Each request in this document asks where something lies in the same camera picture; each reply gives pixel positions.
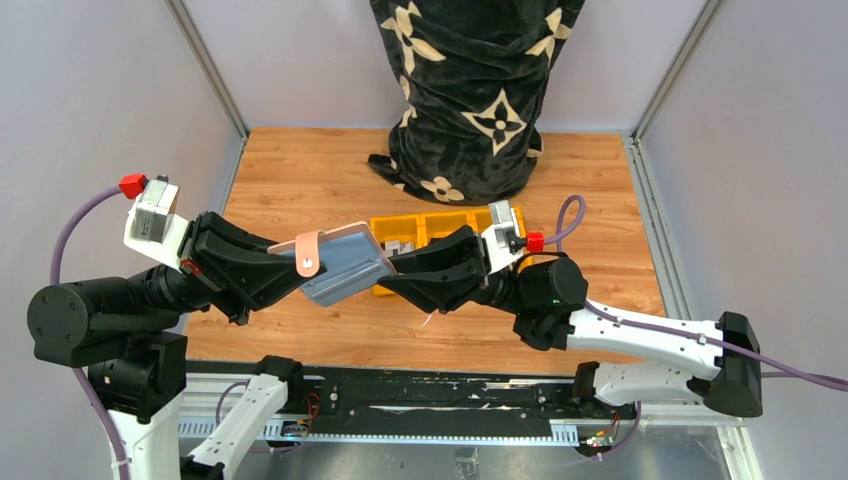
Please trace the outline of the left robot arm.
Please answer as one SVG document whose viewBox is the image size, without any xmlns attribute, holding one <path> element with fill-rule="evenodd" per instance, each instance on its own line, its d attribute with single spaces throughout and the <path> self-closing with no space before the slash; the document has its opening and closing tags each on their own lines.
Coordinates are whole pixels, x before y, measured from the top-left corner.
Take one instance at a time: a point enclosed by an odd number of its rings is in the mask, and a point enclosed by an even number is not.
<svg viewBox="0 0 848 480">
<path fill-rule="evenodd" d="M 187 385 L 180 318 L 211 307 L 236 324 L 303 283 L 271 240 L 206 212 L 169 215 L 160 229 L 131 214 L 125 244 L 155 266 L 133 277 L 61 283 L 38 291 L 27 310 L 36 358 L 75 369 L 111 444 L 121 479 L 229 479 L 281 411 L 311 426 L 320 395 L 301 363 L 268 355 L 245 392 L 203 443 L 179 452 L 178 424 Z"/>
</svg>

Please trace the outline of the pink leather card holder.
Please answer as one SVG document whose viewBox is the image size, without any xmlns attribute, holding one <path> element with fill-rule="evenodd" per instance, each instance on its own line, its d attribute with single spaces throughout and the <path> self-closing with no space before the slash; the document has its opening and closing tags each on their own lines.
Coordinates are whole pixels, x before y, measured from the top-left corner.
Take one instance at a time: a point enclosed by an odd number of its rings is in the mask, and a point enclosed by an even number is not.
<svg viewBox="0 0 848 480">
<path fill-rule="evenodd" d="M 355 222 L 330 230 L 298 234 L 267 252 L 295 261 L 305 279 L 299 290 L 313 303 L 329 307 L 397 274 L 369 225 Z"/>
</svg>

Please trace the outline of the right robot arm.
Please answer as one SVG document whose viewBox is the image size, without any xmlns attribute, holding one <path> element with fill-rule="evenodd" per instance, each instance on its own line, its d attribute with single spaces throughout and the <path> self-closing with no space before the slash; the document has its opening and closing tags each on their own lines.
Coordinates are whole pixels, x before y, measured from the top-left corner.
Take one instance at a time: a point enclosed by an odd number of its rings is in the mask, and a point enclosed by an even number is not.
<svg viewBox="0 0 848 480">
<path fill-rule="evenodd" d="M 588 283 L 565 253 L 537 233 L 519 237 L 464 226 L 391 259 L 380 285 L 426 313 L 473 302 L 513 315 L 514 333 L 539 351 L 619 352 L 632 366 L 579 365 L 573 393 L 609 406 L 696 401 L 740 418 L 763 414 L 759 341 L 749 319 L 669 319 L 614 308 L 588 296 Z"/>
</svg>

